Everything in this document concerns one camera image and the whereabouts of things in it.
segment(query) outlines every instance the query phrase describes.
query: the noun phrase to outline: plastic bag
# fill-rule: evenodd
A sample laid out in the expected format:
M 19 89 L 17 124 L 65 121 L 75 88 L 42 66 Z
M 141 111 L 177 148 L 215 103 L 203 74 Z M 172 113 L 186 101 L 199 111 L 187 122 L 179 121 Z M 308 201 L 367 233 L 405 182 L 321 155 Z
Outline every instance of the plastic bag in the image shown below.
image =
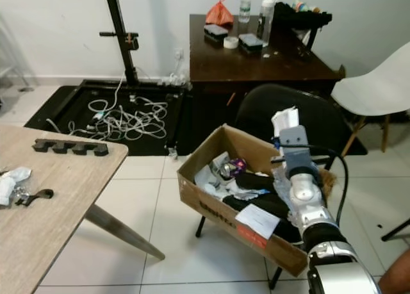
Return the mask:
M 225 0 L 219 0 L 219 2 L 206 14 L 206 24 L 233 24 L 233 15 L 224 4 L 222 4 L 222 1 Z

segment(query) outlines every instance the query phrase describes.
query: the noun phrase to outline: bottle cap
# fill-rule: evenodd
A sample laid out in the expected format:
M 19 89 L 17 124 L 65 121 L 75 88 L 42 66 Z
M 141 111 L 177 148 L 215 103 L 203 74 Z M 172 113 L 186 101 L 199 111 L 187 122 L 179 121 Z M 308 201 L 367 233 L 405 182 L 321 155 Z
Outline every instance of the bottle cap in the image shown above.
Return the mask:
M 277 0 L 262 0 L 262 7 L 271 8 L 275 6 Z

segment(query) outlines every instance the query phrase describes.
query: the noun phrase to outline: clear plastic bottle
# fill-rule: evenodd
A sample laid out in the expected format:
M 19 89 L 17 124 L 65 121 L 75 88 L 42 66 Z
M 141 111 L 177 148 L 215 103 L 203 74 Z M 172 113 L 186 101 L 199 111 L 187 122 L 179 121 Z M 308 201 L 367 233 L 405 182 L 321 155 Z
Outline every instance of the clear plastic bottle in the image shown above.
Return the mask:
M 252 0 L 241 0 L 241 5 L 239 7 L 239 18 L 238 21 L 241 23 L 248 23 L 250 20 L 250 2 Z
M 277 0 L 262 0 L 256 36 L 263 41 L 263 47 L 269 45 L 270 30 L 272 29 L 276 2 Z

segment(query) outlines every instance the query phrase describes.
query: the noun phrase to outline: black cable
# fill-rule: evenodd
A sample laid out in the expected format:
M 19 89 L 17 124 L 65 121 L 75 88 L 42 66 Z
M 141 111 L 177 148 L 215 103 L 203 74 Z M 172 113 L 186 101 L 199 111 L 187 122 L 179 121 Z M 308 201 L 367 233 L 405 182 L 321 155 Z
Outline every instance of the black cable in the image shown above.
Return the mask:
M 308 148 L 308 149 L 314 149 L 318 151 L 324 151 L 327 152 L 328 155 L 330 156 L 335 156 L 338 159 L 340 159 L 341 163 L 343 164 L 343 168 L 345 170 L 345 185 L 343 187 L 343 193 L 341 195 L 340 203 L 339 203 L 339 208 L 338 208 L 338 214 L 336 215 L 336 224 L 339 226 L 340 225 L 340 218 L 341 218 L 341 211 L 343 209 L 343 206 L 345 205 L 346 201 L 346 195 L 347 195 L 347 185 L 349 184 L 349 170 L 347 169 L 347 164 L 345 159 L 340 153 L 337 153 L 335 150 L 322 147 L 320 145 L 285 145 L 281 144 L 282 147 L 284 148 Z

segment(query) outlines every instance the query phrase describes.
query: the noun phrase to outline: white chair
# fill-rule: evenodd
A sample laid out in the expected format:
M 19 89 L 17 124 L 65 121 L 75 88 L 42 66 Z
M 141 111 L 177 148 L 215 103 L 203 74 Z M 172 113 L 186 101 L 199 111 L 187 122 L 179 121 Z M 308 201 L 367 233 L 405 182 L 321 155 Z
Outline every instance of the white chair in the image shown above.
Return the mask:
M 336 83 L 332 98 L 360 116 L 342 155 L 346 155 L 365 118 L 382 115 L 386 116 L 382 139 L 382 151 L 385 152 L 390 114 L 410 109 L 410 42 L 368 74 Z

